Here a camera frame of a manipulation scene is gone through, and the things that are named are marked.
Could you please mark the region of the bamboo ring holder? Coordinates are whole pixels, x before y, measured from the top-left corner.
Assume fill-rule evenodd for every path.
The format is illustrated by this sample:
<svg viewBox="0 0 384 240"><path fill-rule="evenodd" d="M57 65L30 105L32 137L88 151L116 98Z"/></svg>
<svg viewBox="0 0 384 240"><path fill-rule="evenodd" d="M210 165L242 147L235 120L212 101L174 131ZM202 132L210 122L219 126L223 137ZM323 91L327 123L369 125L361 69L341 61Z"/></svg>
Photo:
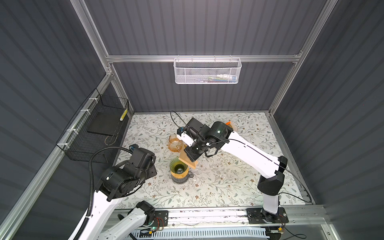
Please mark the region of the bamboo ring holder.
<svg viewBox="0 0 384 240"><path fill-rule="evenodd" d="M176 172L171 172L174 179L185 179L188 177L189 169L186 169L185 171L183 169L177 169Z"/></svg>

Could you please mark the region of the grey glass carafe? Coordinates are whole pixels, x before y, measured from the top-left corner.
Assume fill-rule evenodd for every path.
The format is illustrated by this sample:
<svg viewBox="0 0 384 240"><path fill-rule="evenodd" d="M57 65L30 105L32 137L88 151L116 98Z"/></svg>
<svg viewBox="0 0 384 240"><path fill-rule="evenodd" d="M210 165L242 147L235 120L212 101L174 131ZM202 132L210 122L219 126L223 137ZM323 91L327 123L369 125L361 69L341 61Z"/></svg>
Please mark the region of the grey glass carafe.
<svg viewBox="0 0 384 240"><path fill-rule="evenodd" d="M172 176L172 180L174 183L177 183L177 184L183 184L185 183L188 179L192 179L195 175L193 173L189 173L188 174L188 177L185 178L185 179L174 179L173 176Z"/></svg>

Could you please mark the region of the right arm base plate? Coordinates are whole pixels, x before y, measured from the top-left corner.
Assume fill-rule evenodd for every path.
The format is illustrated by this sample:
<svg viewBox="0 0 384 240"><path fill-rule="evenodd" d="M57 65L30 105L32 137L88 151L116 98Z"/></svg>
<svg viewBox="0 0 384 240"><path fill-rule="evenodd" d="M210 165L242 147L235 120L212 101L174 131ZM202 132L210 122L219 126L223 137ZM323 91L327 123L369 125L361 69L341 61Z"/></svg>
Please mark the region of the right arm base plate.
<svg viewBox="0 0 384 240"><path fill-rule="evenodd" d="M284 208L278 207L276 214L271 214L263 208L247 208L247 218L250 224L287 224L288 215Z"/></svg>

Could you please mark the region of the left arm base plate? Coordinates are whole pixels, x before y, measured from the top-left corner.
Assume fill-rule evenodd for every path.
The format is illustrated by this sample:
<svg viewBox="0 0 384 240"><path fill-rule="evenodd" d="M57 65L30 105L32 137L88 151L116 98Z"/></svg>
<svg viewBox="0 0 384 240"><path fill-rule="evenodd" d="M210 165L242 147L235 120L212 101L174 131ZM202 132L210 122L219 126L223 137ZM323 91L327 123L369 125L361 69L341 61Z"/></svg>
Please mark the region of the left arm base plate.
<svg viewBox="0 0 384 240"><path fill-rule="evenodd" d="M151 221L144 223L142 227L167 227L169 220L169 211L156 210L155 215Z"/></svg>

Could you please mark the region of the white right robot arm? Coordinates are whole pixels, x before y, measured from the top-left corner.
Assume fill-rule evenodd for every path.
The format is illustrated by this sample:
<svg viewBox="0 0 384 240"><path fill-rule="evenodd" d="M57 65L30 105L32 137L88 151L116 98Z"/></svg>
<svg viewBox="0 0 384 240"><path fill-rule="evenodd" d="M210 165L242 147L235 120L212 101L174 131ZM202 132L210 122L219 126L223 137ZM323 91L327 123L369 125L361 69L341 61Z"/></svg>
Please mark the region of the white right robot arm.
<svg viewBox="0 0 384 240"><path fill-rule="evenodd" d="M267 154L223 122L214 122L209 127L191 118L185 126L177 129L177 138L187 145L184 152L192 162L201 155L213 157L221 150L259 172L261 176L258 190L263 194L262 214L265 218L279 216L279 192L284 184L284 171L288 165L286 157L277 158Z"/></svg>

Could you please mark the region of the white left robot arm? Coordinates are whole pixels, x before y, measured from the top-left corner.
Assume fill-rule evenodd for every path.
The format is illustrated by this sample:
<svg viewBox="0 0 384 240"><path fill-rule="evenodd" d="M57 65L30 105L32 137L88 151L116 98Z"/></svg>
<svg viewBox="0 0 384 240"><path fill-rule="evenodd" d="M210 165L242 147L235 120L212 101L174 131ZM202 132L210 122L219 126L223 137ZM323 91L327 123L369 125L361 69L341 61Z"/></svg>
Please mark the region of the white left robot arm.
<svg viewBox="0 0 384 240"><path fill-rule="evenodd" d="M94 158L106 150L103 148L96 151L88 161L89 206L69 237L71 240L122 240L135 229L150 226L155 219L155 207L146 201L141 201L126 217L107 231L103 231L116 207L135 194L146 180L157 175L155 154L134 144L129 148L118 147L118 150L131 154L130 159L108 168L100 179L95 181Z"/></svg>

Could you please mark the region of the orange glass carafe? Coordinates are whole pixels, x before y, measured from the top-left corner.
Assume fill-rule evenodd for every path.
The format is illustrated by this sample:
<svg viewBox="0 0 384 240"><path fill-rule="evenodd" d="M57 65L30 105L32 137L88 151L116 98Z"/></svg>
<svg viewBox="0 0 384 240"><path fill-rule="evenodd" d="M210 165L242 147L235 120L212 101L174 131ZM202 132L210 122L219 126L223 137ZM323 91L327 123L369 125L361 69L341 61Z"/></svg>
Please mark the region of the orange glass carafe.
<svg viewBox="0 0 384 240"><path fill-rule="evenodd" d="M168 148L174 153L180 153L184 147L184 142L178 139L178 135L171 134L169 136Z"/></svg>

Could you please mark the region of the green glass dripper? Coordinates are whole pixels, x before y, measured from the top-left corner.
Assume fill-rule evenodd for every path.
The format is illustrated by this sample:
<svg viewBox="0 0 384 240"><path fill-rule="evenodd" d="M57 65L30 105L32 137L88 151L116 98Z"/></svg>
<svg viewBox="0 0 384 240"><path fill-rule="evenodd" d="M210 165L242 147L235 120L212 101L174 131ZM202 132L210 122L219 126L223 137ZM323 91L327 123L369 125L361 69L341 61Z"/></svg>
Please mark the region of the green glass dripper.
<svg viewBox="0 0 384 240"><path fill-rule="evenodd" d="M181 175L188 170L188 166L179 159L173 159L170 162L170 170L173 174Z"/></svg>

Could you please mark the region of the orange coffee filter pack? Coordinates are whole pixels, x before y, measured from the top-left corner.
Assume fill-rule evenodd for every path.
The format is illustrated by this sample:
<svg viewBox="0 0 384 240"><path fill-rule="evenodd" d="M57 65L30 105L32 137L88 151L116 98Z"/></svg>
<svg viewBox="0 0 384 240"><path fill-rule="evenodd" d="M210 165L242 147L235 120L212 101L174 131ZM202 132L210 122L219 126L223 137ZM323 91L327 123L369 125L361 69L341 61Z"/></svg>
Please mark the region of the orange coffee filter pack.
<svg viewBox="0 0 384 240"><path fill-rule="evenodd" d="M231 127L235 132L237 131L237 127L234 123L232 122L227 122L226 125L228 125L229 127Z"/></svg>

